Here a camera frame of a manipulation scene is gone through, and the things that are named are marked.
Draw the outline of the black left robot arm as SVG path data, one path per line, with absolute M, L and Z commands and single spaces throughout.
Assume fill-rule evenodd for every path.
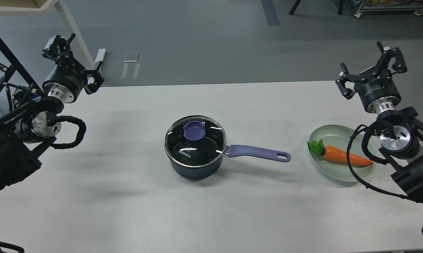
M 85 122 L 60 113 L 81 91 L 90 95 L 101 87 L 103 61 L 86 69 L 72 53 L 74 39 L 75 33 L 49 39 L 42 56 L 55 67 L 39 86 L 0 38 L 0 51 L 9 61 L 9 66 L 0 63 L 0 190 L 40 169 L 39 157 L 49 148 L 71 149 L 83 141 Z

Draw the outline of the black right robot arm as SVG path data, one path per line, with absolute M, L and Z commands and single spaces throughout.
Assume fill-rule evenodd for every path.
M 350 74 L 341 63 L 342 72 L 335 82 L 343 97 L 351 99 L 358 94 L 364 111 L 377 116 L 371 125 L 359 125 L 354 130 L 346 148 L 346 161 L 351 174 L 366 189 L 423 204 L 423 122 L 413 107 L 396 109 L 401 96 L 392 79 L 394 74 L 406 73 L 407 65 L 399 48 L 385 47 L 380 42 L 376 45 L 381 56 L 372 67 Z M 378 164 L 391 165 L 395 170 L 391 179 L 403 194 L 373 186 L 353 170 L 350 150 L 361 133 L 364 155 Z

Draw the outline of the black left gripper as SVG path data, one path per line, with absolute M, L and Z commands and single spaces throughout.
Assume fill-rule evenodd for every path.
M 83 88 L 88 95 L 96 93 L 105 80 L 99 70 L 86 70 L 74 58 L 70 47 L 74 38 L 75 33 L 68 39 L 55 35 L 48 40 L 42 51 L 43 58 L 57 61 L 43 82 L 43 91 L 48 95 L 54 95 L 56 91 L 63 93 L 60 98 L 63 103 L 74 103 Z

